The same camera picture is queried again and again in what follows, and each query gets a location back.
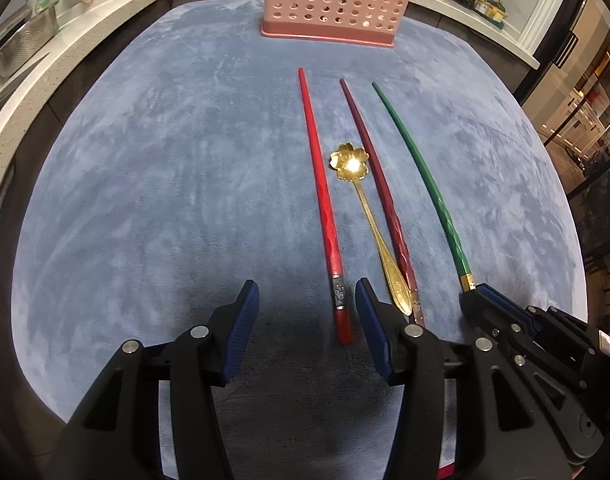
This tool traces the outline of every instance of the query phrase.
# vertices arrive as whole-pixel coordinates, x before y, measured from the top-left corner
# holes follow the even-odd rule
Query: spoon handle
[[[394,304],[403,314],[410,316],[413,313],[413,302],[409,289],[403,279],[403,275],[400,273],[396,261],[394,261],[394,258],[391,256],[389,249],[385,244],[385,240],[383,240],[383,236],[381,236],[374,216],[371,214],[370,205],[367,203],[367,197],[365,196],[365,192],[363,192],[363,187],[357,180],[354,180],[354,187],[356,188],[358,199],[361,201],[361,205],[365,211],[365,216],[367,216],[367,221],[370,224],[371,233],[374,235],[374,240],[376,241],[376,246],[378,247],[379,255],[381,257],[381,264],[383,264],[387,286],[389,287],[389,292],[394,300]]]

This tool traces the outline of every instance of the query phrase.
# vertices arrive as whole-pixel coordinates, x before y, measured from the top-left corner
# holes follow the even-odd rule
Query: plastic bottle
[[[36,14],[43,12],[47,7],[51,4],[51,0],[36,0],[36,5],[34,6],[34,12]]]

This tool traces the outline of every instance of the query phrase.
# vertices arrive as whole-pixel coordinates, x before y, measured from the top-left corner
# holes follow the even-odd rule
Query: red chopstick
[[[323,229],[323,242],[325,244],[325,259],[327,261],[327,272],[332,289],[332,300],[334,302],[334,323],[336,325],[336,338],[342,345],[352,343],[352,328],[349,319],[349,310],[345,302],[345,283],[343,280],[343,263],[341,251],[338,248],[338,236],[336,235],[336,224],[334,223],[334,212],[332,201],[329,199],[327,178],[325,177],[325,163],[320,151],[319,134],[316,130],[314,110],[311,107],[309,90],[305,71],[299,69],[299,81],[301,82],[301,93],[303,94],[303,108],[305,110],[305,121],[307,123],[307,136],[309,137],[309,148],[311,150],[311,161],[314,166],[314,180],[316,181],[316,194],[319,197],[320,225]]]
[[[450,478],[454,474],[454,464],[444,465],[442,468],[438,470],[438,475],[436,476],[437,480],[442,480],[443,478]]]
[[[352,98],[352,94],[350,93],[345,80],[341,79],[340,81],[341,87],[343,88],[343,93],[347,99],[347,104],[349,105],[349,109],[352,112],[352,117],[356,123],[356,129],[361,136],[365,151],[370,156],[369,160],[371,172],[374,174],[376,189],[379,192],[379,197],[381,198],[381,203],[383,204],[383,210],[387,220],[387,228],[389,229],[389,236],[391,237],[391,242],[394,246],[394,252],[396,254],[397,263],[399,264],[400,272],[403,274],[410,292],[415,293],[418,291],[418,285],[416,285],[414,270],[409,262],[409,251],[407,250],[405,238],[403,238],[403,229],[400,225],[399,216],[396,214],[396,209],[394,209],[394,199],[391,197],[391,193],[389,192],[389,186],[387,185],[383,168],[381,168],[381,163],[379,162],[379,157],[376,155],[374,145],[371,143],[370,134],[367,132],[367,128],[365,128],[365,123],[363,122],[361,113],[358,111],[358,107],[354,102],[354,98]],[[419,325],[424,325],[422,319],[417,319],[416,323]]]

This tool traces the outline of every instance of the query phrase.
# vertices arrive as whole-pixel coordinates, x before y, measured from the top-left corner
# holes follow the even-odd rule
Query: blue gripper pad
[[[367,339],[367,346],[370,348],[371,360],[374,362],[376,371],[389,383],[394,375],[389,339],[387,339],[385,329],[376,312],[376,306],[362,282],[356,283],[354,301],[365,339]]]
[[[223,364],[221,365],[220,375],[224,383],[229,383],[232,377],[240,371],[245,349],[258,315],[258,285],[252,282],[246,295],[242,299],[239,298],[237,303],[239,301],[241,303],[239,315],[223,345]]]
[[[520,320],[523,323],[524,330],[528,333],[528,335],[532,337],[536,335],[536,329],[532,323],[532,316],[525,312],[524,309],[503,296],[498,290],[490,287],[487,283],[477,285],[476,290],[481,296],[487,298],[492,303],[495,303],[496,306],[501,307],[508,314],[511,314],[511,316],[514,316]]]

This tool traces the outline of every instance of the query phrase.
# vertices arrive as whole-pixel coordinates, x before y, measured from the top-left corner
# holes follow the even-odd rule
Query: chopstick
[[[329,198],[327,178],[325,177],[325,163],[320,151],[319,134],[314,120],[314,110],[309,98],[305,71],[299,69],[299,81],[301,83],[301,94],[303,95],[303,108],[307,124],[307,136],[309,138],[309,149],[311,161],[314,168],[314,180],[316,181],[316,194],[319,199],[320,225],[323,229],[323,243],[325,245],[325,260],[327,262],[327,273],[332,292],[334,305],[334,323],[336,325],[336,338],[342,345],[352,343],[352,328],[349,317],[349,309],[345,302],[345,280],[343,279],[343,263],[341,251],[338,247],[338,235],[334,222],[334,211]]]
[[[447,238],[447,243],[450,246],[451,257],[454,260],[454,266],[456,266],[456,271],[459,275],[459,280],[461,282],[461,287],[463,288],[463,292],[467,292],[468,290],[472,290],[476,288],[476,282],[472,277],[472,272],[470,270],[470,264],[467,261],[467,257],[463,252],[463,247],[461,246],[461,239],[459,238],[456,229],[454,228],[454,224],[451,221],[451,216],[447,207],[445,206],[445,202],[443,202],[443,197],[441,196],[441,192],[434,181],[434,177],[429,171],[425,160],[423,160],[423,156],[418,151],[416,144],[412,140],[412,136],[409,134],[409,131],[403,124],[403,121],[400,120],[399,115],[396,113],[396,110],[391,105],[387,97],[381,90],[381,88],[376,84],[371,84],[376,90],[376,93],[381,98],[381,101],[387,108],[390,117],[396,124],[397,129],[405,144],[407,145],[407,149],[412,155],[414,162],[416,163],[416,167],[418,168],[418,173],[420,173],[423,182],[425,183],[425,187],[427,187],[427,192],[429,196],[432,198],[432,203],[434,203],[434,208],[436,209],[436,213],[438,218],[441,221],[441,225],[443,226],[443,231],[445,232],[445,237]]]
[[[383,205],[383,211],[387,221],[387,228],[389,229],[389,236],[391,237],[391,242],[394,246],[396,260],[399,264],[400,272],[403,274],[403,278],[405,278],[405,282],[407,283],[407,288],[409,288],[412,296],[412,310],[415,322],[418,325],[425,326],[423,311],[421,309],[418,295],[418,285],[416,285],[416,277],[409,260],[409,251],[407,250],[405,238],[403,238],[403,229],[400,225],[399,216],[396,214],[396,209],[394,208],[394,199],[389,192],[389,186],[387,185],[387,179],[383,173],[383,168],[381,167],[379,157],[376,154],[374,145],[371,143],[370,134],[367,132],[367,128],[365,127],[361,113],[356,106],[354,98],[352,97],[352,93],[349,91],[347,83],[344,79],[341,79],[340,83],[341,87],[343,88],[343,94],[345,94],[347,104],[349,105],[349,109],[352,112],[356,129],[358,130],[361,140],[363,141],[365,151],[370,156],[369,163],[371,172],[374,174],[376,189],[379,192],[381,204]]]

